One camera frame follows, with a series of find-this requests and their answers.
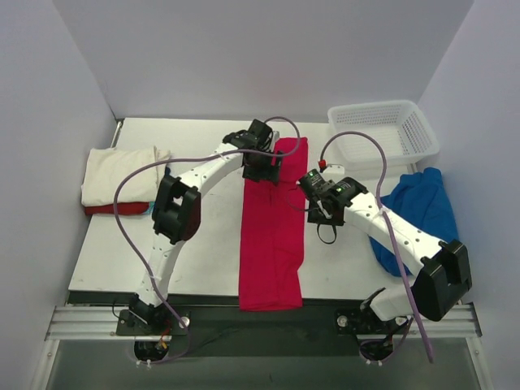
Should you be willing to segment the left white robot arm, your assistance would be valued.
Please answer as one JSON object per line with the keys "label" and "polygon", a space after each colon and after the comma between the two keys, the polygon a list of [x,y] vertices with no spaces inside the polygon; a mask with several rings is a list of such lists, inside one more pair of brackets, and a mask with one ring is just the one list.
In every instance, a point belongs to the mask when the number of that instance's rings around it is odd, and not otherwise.
{"label": "left white robot arm", "polygon": [[224,141],[207,157],[169,161],[197,165],[179,176],[167,173],[162,178],[152,211],[154,239],[150,256],[145,258],[130,244],[143,262],[145,276],[129,302],[129,311],[145,334],[159,332],[171,317],[180,318],[167,303],[168,285],[182,247],[201,225],[202,198],[240,168],[256,180],[274,183],[283,156],[282,151],[274,151],[273,143]]}

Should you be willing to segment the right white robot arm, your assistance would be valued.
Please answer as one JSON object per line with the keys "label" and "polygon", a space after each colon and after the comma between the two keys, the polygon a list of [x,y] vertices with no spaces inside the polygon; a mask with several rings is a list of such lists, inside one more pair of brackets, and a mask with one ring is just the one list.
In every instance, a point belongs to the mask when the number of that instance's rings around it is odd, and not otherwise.
{"label": "right white robot arm", "polygon": [[360,321],[366,330],[377,332],[390,320],[414,314],[439,322],[471,289],[468,250],[459,240],[447,242],[415,227],[351,177],[325,180],[314,169],[297,186],[309,201],[310,223],[356,227],[398,252],[414,277],[414,282],[385,288],[364,301]]}

